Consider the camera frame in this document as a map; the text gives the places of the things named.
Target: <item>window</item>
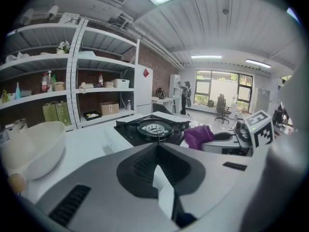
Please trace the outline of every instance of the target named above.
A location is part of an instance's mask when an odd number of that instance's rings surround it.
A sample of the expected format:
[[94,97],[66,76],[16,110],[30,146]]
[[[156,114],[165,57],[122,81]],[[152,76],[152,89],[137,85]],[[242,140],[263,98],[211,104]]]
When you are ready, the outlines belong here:
[[197,71],[194,104],[207,105],[211,87],[211,72]]
[[194,104],[207,105],[208,100],[217,103],[220,94],[224,94],[226,105],[237,99],[237,110],[249,110],[252,94],[252,76],[214,71],[197,71]]

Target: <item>floor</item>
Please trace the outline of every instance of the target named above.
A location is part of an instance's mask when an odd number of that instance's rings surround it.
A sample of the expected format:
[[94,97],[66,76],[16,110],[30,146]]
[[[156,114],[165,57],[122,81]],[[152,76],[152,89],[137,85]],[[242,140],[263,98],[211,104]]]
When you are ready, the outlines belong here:
[[235,120],[229,119],[228,117],[225,117],[225,118],[228,119],[230,122],[228,123],[227,121],[225,121],[224,124],[222,124],[221,119],[214,120],[216,118],[215,114],[209,114],[209,113],[196,111],[196,110],[189,110],[189,109],[187,109],[186,112],[187,112],[187,115],[182,115],[180,113],[177,113],[175,115],[198,121],[204,125],[209,125],[212,131],[230,129],[232,126],[235,126],[236,124]]

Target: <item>shelving unit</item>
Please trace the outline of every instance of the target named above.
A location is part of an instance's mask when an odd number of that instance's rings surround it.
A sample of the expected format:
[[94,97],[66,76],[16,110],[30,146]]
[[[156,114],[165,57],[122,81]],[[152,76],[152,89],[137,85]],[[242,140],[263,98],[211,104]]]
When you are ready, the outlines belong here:
[[[71,126],[67,127],[67,130],[76,130],[83,126],[134,114],[136,112],[136,105],[134,104],[136,92],[133,84],[135,68],[138,63],[140,41],[137,40],[135,43],[118,35],[87,27],[87,23],[88,20],[81,18],[78,25],[59,23],[37,24],[8,33],[3,48],[5,56],[9,54],[16,55],[18,52],[23,53],[34,49],[42,49],[44,51],[45,48],[57,48],[61,41],[68,41],[70,43],[70,52],[63,55],[46,54],[31,56],[2,64],[0,66],[0,83],[16,77],[42,73],[48,70],[64,70],[66,71],[66,90],[13,100],[0,104],[0,110],[34,100],[66,96],[72,123]],[[123,59],[123,54],[131,48],[136,48],[135,64],[112,58],[80,54],[81,50],[93,50],[117,55]],[[120,78],[130,79],[130,88],[103,87],[85,89],[86,93],[117,92],[120,101],[119,113],[102,116],[91,121],[86,121],[84,117],[80,116],[78,95],[81,91],[77,87],[79,70],[119,73]],[[123,97],[132,100],[132,110],[128,111],[126,109]]]

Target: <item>office chair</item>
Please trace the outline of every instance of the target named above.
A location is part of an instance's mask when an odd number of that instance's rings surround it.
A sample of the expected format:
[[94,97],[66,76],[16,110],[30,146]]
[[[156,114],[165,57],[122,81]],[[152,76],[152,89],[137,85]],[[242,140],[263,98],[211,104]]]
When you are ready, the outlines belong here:
[[173,115],[164,105],[153,103],[153,112],[162,112],[165,114]]
[[220,96],[218,97],[218,101],[217,101],[217,112],[220,114],[220,116],[217,116],[214,120],[216,119],[221,119],[222,120],[222,124],[224,124],[224,121],[226,120],[228,123],[230,122],[228,119],[224,118],[225,115],[229,115],[231,114],[231,112],[227,109],[225,109],[226,107],[226,100],[224,99],[224,95],[220,94]]

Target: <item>white bowl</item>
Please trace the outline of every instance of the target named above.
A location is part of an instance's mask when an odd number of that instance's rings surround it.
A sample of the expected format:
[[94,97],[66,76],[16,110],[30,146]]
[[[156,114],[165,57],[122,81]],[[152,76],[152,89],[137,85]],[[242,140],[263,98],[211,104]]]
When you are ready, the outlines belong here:
[[49,173],[60,160],[65,135],[65,126],[59,121],[21,131],[2,151],[2,164],[8,175],[20,174],[25,180],[33,180]]

